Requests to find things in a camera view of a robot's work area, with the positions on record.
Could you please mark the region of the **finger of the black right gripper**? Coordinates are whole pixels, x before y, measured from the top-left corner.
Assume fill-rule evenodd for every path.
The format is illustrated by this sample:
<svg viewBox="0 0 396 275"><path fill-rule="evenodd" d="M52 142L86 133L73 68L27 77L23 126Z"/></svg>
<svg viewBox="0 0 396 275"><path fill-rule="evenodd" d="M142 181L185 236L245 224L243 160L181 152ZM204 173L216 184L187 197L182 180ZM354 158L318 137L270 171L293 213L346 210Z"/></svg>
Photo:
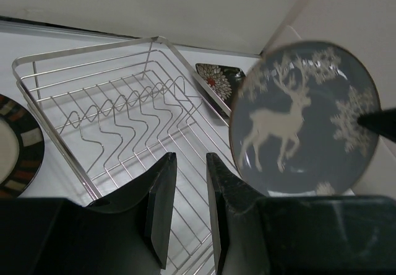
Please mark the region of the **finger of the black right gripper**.
<svg viewBox="0 0 396 275"><path fill-rule="evenodd" d="M396 141L396 108L363 114L357 122L360 126L392 142Z"/></svg>

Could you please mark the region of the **grey reindeer round plate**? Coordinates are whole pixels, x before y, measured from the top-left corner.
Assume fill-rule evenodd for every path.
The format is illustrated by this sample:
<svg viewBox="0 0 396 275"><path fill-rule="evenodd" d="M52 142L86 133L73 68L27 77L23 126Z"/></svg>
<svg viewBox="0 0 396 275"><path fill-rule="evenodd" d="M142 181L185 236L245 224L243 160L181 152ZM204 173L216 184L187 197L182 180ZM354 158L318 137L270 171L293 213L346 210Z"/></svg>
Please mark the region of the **grey reindeer round plate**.
<svg viewBox="0 0 396 275"><path fill-rule="evenodd" d="M229 139L240 177L262 194L344 194L361 179L378 135L358 124L379 110L364 64L328 41L267 52L241 83Z"/></svg>

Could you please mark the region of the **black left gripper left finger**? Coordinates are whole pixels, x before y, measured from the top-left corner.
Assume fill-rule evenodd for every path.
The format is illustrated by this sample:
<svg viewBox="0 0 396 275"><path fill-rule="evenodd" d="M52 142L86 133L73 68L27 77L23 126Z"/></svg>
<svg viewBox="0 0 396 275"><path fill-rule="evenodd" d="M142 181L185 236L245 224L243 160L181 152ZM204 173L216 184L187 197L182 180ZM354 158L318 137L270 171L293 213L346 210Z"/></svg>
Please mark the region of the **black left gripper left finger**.
<svg viewBox="0 0 396 275"><path fill-rule="evenodd" d="M177 157L80 206L66 198L1 200L2 274L159 274L166 267Z"/></svg>

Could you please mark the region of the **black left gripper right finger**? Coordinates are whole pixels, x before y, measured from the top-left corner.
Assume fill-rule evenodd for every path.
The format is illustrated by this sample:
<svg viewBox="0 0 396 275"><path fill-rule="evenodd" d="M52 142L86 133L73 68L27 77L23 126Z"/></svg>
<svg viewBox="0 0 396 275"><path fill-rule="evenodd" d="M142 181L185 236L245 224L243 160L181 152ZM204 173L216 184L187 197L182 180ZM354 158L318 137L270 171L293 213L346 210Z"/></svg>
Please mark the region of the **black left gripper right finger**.
<svg viewBox="0 0 396 275"><path fill-rule="evenodd" d="M394 274L395 201L267 197L206 155L217 274Z"/></svg>

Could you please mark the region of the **black floral square plate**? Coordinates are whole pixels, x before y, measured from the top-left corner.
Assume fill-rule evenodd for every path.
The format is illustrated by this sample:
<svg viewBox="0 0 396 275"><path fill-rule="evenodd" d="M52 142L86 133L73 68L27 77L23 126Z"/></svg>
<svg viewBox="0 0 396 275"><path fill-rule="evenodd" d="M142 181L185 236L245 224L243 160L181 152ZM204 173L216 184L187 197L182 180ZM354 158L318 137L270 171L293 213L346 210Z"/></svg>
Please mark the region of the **black floral square plate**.
<svg viewBox="0 0 396 275"><path fill-rule="evenodd" d="M217 64L196 63L196 71L228 108L246 77L240 68Z"/></svg>

